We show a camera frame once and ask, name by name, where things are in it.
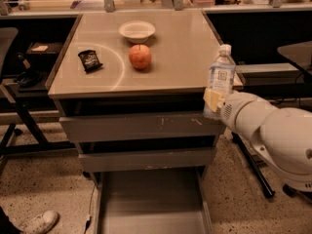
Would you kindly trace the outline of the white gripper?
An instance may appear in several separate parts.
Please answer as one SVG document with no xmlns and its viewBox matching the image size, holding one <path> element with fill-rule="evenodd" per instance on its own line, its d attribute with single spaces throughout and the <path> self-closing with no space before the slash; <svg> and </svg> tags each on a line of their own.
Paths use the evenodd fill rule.
<svg viewBox="0 0 312 234">
<path fill-rule="evenodd" d="M 253 94 L 235 92 L 225 98 L 224 93 L 213 89 L 205 90 L 204 101 L 205 112 L 220 110 L 223 124 L 247 140 L 253 138 L 264 119 L 277 109 L 269 101 Z"/>
</svg>

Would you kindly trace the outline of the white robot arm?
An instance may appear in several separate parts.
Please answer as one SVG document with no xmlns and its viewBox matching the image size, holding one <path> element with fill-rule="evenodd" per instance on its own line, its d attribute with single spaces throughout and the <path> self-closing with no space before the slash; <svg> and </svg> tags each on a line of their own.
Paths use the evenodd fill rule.
<svg viewBox="0 0 312 234">
<path fill-rule="evenodd" d="M 243 137 L 289 187 L 312 190 L 312 113 L 299 108 L 278 108 L 249 93 L 226 95 L 204 92 L 207 118 L 219 119 Z"/>
</svg>

